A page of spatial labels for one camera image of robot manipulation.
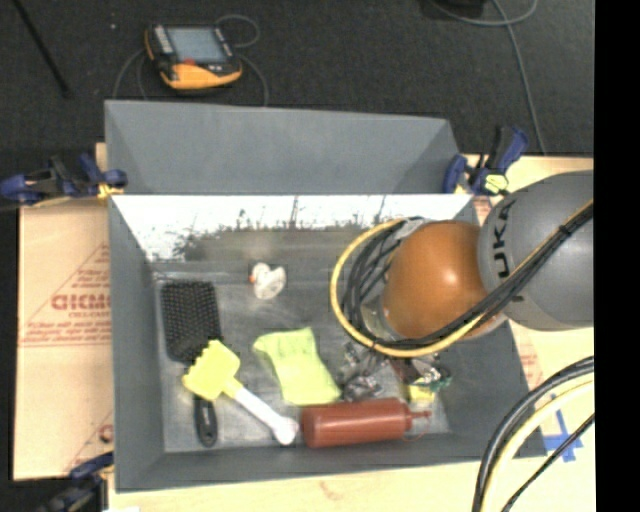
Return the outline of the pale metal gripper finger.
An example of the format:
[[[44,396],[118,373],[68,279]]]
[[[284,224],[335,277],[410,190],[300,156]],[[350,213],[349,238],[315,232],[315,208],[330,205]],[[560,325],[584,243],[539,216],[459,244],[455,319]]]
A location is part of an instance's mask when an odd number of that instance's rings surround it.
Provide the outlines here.
[[[376,355],[353,342],[343,346],[342,369],[344,371],[372,371],[376,366]]]
[[[349,379],[343,385],[343,399],[345,401],[365,401],[382,396],[383,386],[371,375],[358,375]]]

